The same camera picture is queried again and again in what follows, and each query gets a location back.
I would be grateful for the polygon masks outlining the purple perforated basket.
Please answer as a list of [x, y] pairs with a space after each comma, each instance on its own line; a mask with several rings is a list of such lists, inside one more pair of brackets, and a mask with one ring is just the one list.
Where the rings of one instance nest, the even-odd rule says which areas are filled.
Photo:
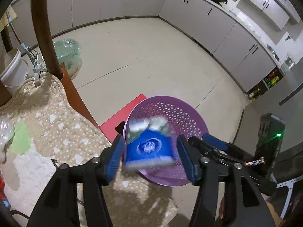
[[140, 174], [147, 181], [161, 186], [179, 187], [189, 184], [178, 155], [176, 139], [179, 135], [184, 135], [187, 139], [192, 136], [201, 139], [203, 134], [209, 132], [206, 123], [200, 114], [186, 102], [170, 96], [153, 96], [142, 100], [131, 110], [123, 130], [124, 140], [127, 140], [130, 121], [153, 116], [164, 116], [168, 120], [168, 126], [172, 132], [175, 164], [143, 169], [140, 170]]

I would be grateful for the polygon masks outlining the white upper wall cabinets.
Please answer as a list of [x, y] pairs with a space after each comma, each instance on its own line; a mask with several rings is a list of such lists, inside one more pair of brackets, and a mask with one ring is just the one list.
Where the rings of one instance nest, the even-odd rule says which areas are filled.
[[282, 30], [287, 22], [298, 24], [301, 18], [290, 0], [248, 0]]

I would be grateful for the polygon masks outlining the quilted heart pattern table cover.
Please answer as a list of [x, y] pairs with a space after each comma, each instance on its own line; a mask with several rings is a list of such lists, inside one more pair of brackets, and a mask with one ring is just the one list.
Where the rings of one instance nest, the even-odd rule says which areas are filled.
[[[61, 82], [49, 73], [21, 84], [1, 107], [14, 126], [1, 165], [4, 193], [14, 210], [30, 215], [46, 184], [63, 163], [77, 166], [98, 156], [110, 142], [68, 103]], [[164, 188], [119, 168], [102, 189], [114, 226], [166, 226], [178, 212]]]

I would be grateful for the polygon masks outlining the mop with blue clamp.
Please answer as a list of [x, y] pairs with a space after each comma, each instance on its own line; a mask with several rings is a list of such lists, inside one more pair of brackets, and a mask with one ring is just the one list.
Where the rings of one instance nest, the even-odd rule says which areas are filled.
[[7, 21], [9, 23], [9, 26], [11, 27], [11, 30], [15, 36], [15, 38], [17, 39], [17, 41], [19, 42], [20, 46], [22, 47], [22, 49], [24, 50], [24, 52], [26, 53], [26, 55], [28, 56], [28, 58], [30, 59], [31, 63], [33, 64], [33, 72], [34, 72], [34, 67], [36, 65], [36, 57], [37, 54], [40, 52], [37, 52], [35, 49], [28, 47], [18, 36], [16, 29], [12, 23], [12, 21], [16, 18], [13, 17], [14, 15], [16, 15], [16, 13], [14, 12], [14, 10], [12, 9], [11, 6], [8, 7], [8, 9], [6, 10], [6, 18]]

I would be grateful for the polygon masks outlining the green bagged trash bin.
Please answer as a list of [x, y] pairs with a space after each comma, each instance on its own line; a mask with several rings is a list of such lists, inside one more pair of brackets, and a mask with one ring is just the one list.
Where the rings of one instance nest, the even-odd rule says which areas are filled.
[[71, 79], [74, 79], [82, 66], [79, 43], [73, 38], [54, 41], [59, 64], [63, 64]]

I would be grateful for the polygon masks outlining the red floor mat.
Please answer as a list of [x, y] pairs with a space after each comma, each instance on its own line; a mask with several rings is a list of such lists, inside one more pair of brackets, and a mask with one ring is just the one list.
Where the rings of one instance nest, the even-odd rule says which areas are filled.
[[135, 99], [129, 102], [100, 126], [100, 130], [103, 132], [109, 142], [112, 143], [118, 134], [123, 134], [124, 125], [129, 114], [138, 103], [145, 99], [146, 96], [144, 94], [138, 95]]

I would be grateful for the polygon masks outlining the grey kitchen base cabinets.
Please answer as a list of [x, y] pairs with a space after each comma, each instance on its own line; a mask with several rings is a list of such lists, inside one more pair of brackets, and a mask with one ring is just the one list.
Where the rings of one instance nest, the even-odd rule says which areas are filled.
[[52, 35], [107, 20], [159, 17], [219, 60], [244, 92], [277, 67], [256, 35], [210, 0], [47, 0], [47, 9]]

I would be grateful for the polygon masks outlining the clear plastic bag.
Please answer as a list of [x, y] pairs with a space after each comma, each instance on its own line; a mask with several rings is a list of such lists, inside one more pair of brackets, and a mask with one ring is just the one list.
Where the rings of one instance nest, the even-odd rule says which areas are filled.
[[1, 118], [1, 140], [0, 140], [0, 146], [1, 146], [1, 163], [4, 163], [6, 161], [6, 152], [9, 147], [10, 141], [14, 137], [14, 125], [13, 123], [3, 117]]

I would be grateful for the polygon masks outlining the white plastic bucket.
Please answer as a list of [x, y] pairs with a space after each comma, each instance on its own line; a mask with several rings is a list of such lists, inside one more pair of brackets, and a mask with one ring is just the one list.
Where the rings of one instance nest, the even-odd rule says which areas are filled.
[[12, 49], [1, 58], [1, 81], [10, 94], [31, 77], [28, 63], [22, 58], [19, 49]]

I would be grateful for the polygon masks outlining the blue printed box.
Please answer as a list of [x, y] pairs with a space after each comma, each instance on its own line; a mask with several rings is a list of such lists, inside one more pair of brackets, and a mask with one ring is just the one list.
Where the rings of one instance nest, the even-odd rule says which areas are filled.
[[175, 164], [172, 131], [164, 116], [132, 119], [128, 124], [124, 166], [129, 171]]

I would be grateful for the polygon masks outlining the dark wooden chair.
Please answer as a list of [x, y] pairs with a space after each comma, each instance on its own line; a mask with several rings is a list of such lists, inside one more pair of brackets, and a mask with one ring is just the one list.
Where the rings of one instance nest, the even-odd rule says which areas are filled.
[[47, 13], [47, 0], [31, 0], [31, 15], [35, 36], [45, 65], [49, 73], [61, 80], [63, 72], [53, 46]]

